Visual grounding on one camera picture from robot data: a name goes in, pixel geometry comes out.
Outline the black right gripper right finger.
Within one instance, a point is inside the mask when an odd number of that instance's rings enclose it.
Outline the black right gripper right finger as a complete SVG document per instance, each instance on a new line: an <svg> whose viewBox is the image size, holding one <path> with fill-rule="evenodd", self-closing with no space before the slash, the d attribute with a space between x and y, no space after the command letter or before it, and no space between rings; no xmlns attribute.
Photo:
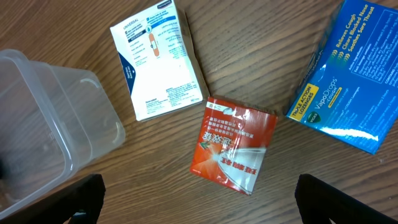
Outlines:
<svg viewBox="0 0 398 224"><path fill-rule="evenodd" d="M299 176L295 199L304 224L397 224L397 220L361 203L310 174Z"/></svg>

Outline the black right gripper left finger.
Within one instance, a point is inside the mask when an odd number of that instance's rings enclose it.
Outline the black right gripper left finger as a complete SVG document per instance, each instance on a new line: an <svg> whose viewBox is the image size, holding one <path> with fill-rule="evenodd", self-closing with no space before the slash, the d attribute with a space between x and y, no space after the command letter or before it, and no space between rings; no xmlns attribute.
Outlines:
<svg viewBox="0 0 398 224"><path fill-rule="evenodd" d="M100 174L90 174L1 220L1 224L96 224L106 187Z"/></svg>

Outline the red medicine box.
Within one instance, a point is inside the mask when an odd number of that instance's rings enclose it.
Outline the red medicine box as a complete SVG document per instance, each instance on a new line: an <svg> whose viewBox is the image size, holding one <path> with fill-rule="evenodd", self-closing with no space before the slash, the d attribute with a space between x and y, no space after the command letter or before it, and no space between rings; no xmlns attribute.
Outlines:
<svg viewBox="0 0 398 224"><path fill-rule="evenodd" d="M251 195L277 121L274 114L209 97L190 172Z"/></svg>

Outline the blue lozenge box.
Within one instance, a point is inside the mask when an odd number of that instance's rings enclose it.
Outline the blue lozenge box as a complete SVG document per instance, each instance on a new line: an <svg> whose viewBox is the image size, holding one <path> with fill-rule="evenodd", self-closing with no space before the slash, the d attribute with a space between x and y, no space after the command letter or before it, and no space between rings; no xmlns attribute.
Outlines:
<svg viewBox="0 0 398 224"><path fill-rule="evenodd" d="M397 119L397 11L343 1L286 116L375 154Z"/></svg>

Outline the white bandage box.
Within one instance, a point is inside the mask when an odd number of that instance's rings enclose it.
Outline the white bandage box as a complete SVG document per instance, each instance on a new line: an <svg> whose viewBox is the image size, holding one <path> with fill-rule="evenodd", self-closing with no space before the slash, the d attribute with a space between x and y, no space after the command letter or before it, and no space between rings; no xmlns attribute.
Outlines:
<svg viewBox="0 0 398 224"><path fill-rule="evenodd" d="M137 121L201 103L209 95L186 13L174 0L110 28Z"/></svg>

